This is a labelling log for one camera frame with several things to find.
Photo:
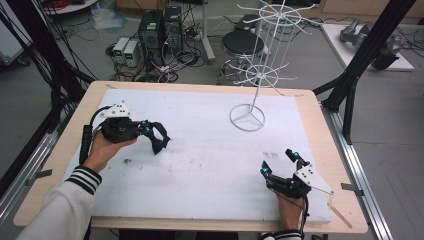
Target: black and white striped sleeve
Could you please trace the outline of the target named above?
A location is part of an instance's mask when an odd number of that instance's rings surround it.
[[[66,181],[75,183],[93,195],[102,182],[102,177],[88,167],[78,166]]]
[[[300,240],[302,235],[299,230],[285,230],[275,233],[266,233],[260,240]]]

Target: striped sleeve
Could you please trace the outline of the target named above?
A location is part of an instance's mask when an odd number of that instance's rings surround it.
[[[300,240],[301,235],[299,230],[286,230],[274,233],[274,239]]]
[[[91,195],[94,195],[97,187],[102,183],[102,177],[88,167],[78,166],[66,181],[75,183]]]

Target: white board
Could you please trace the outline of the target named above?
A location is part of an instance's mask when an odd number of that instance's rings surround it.
[[[230,110],[251,103],[252,95],[111,89],[99,108],[121,100],[133,121],[162,123],[171,141],[154,155],[140,136],[111,159],[101,172],[94,216],[277,220],[277,198],[260,174],[262,161],[284,178],[295,170],[287,148],[314,162],[292,97],[259,96],[256,105],[266,123],[256,132],[239,130],[229,120]],[[97,118],[95,126],[102,121]],[[79,149],[65,178],[78,154]],[[308,220],[330,221],[324,193],[313,190],[308,196]]]
[[[340,25],[340,24],[323,24],[321,28],[327,37],[327,39],[331,42],[331,46],[334,51],[337,53],[340,61],[342,61],[343,65],[346,67],[349,65],[350,61],[352,61],[353,56],[356,54],[357,49],[350,42],[341,42],[340,41],[340,31],[345,29],[348,25]],[[358,25],[356,27],[357,33],[362,28],[362,25]],[[402,54],[396,54],[399,59],[394,61],[388,68],[387,71],[412,71],[414,67],[406,60]],[[372,66],[368,66],[368,70],[373,70]]]

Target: cardboard box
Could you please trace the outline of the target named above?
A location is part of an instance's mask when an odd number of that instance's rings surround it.
[[[164,10],[169,0],[118,0],[117,7],[121,9],[160,9]]]

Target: computer tower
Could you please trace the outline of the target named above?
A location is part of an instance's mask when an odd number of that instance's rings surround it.
[[[147,49],[162,50],[165,42],[165,26],[162,10],[148,9],[141,18],[138,34]]]
[[[165,32],[167,36],[168,48],[175,53],[183,50],[183,29],[181,22],[181,7],[168,6],[165,8]]]

